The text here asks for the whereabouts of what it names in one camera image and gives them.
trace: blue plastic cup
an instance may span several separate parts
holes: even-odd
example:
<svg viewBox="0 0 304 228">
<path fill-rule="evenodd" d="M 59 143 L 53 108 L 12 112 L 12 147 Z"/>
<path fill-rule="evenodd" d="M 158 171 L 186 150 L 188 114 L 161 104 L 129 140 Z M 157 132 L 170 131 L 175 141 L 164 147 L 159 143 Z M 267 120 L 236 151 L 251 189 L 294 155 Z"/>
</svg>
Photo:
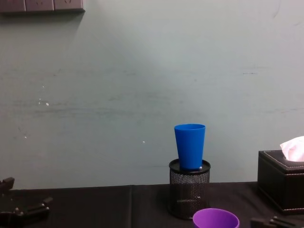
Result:
<svg viewBox="0 0 304 228">
<path fill-rule="evenodd" d="M 182 124 L 174 127 L 180 167 L 187 170 L 199 169 L 202 165 L 206 126 Z"/>
</svg>

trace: electrical outlet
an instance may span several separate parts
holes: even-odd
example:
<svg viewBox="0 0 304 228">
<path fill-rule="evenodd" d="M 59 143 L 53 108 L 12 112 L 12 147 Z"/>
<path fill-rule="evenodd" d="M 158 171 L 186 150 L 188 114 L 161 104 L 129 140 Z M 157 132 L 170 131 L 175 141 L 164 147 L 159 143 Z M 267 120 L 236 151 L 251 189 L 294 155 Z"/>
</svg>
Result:
<svg viewBox="0 0 304 228">
<path fill-rule="evenodd" d="M 55 10 L 84 11 L 83 0 L 54 0 Z"/>
<path fill-rule="evenodd" d="M 24 0 L 0 0 L 0 12 L 25 12 Z"/>
<path fill-rule="evenodd" d="M 53 0 L 25 0 L 27 12 L 54 11 Z"/>
</svg>

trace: tissue box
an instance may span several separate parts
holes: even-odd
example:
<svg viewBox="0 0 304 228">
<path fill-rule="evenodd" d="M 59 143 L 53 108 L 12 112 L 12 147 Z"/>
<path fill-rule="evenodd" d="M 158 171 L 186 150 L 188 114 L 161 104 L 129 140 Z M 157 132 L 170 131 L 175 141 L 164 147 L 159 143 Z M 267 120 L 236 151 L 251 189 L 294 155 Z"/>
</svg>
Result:
<svg viewBox="0 0 304 228">
<path fill-rule="evenodd" d="M 282 213 L 304 213 L 304 162 L 286 160 L 281 150 L 259 151 L 257 184 Z"/>
</svg>

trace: table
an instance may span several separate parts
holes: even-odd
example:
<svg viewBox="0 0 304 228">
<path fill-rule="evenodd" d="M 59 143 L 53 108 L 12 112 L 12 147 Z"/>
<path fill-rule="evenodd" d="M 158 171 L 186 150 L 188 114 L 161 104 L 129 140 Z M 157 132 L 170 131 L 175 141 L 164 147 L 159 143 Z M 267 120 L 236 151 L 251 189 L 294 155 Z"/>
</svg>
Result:
<svg viewBox="0 0 304 228">
<path fill-rule="evenodd" d="M 249 228 L 252 217 L 282 217 L 271 203 L 257 195 L 256 182 L 210 183 L 208 189 L 211 207 L 237 215 L 241 228 Z M 54 198 L 49 219 L 28 228 L 193 227 L 191 221 L 180 220 L 167 212 L 169 185 L 13 190 L 5 197 L 16 204 L 30 205 L 47 196 Z M 304 215 L 288 218 L 304 221 Z"/>
</svg>

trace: wall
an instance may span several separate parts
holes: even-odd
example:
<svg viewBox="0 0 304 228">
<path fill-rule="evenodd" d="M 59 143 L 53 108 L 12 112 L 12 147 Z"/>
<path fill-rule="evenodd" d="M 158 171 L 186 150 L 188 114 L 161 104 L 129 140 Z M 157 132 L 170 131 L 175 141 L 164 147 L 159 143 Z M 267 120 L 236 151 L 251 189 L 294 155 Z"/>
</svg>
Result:
<svg viewBox="0 0 304 228">
<path fill-rule="evenodd" d="M 173 127 L 198 122 L 211 181 L 255 181 L 258 150 L 304 135 L 303 9 L 88 0 L 84 15 L 2 17 L 1 178 L 168 183 Z"/>
</svg>

